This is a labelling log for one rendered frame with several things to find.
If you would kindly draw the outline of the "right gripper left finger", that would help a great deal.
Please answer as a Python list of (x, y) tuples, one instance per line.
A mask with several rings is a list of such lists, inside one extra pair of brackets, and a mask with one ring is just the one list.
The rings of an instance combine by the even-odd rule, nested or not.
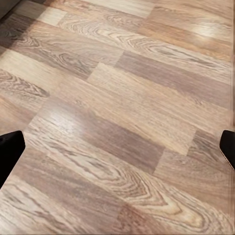
[(0, 189), (25, 150), (21, 130), (0, 136)]

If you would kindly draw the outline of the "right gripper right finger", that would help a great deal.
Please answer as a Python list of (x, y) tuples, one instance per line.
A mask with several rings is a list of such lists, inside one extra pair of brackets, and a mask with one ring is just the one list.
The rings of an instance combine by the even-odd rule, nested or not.
[(219, 147), (235, 169), (235, 132), (224, 130)]

